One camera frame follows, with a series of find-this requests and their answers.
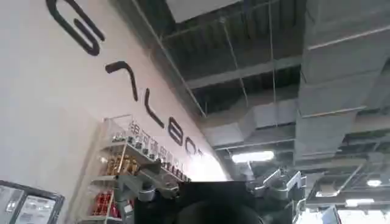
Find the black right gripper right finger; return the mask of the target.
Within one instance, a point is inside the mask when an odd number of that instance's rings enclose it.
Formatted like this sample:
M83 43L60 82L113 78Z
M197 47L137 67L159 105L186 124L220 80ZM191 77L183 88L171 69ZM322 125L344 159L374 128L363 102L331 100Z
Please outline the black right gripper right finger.
M306 186L307 177L297 170L271 169L249 181L254 196L276 200L304 200Z

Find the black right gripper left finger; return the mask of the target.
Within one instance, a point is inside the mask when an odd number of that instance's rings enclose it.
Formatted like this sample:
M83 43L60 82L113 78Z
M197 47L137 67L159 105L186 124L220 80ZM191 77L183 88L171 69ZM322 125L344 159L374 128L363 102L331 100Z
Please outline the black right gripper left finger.
M160 160L142 164L134 174L129 172L114 177L114 199L121 214L131 214L130 204L137 198L152 201L159 192L164 198L172 198L179 188L180 179L162 167Z

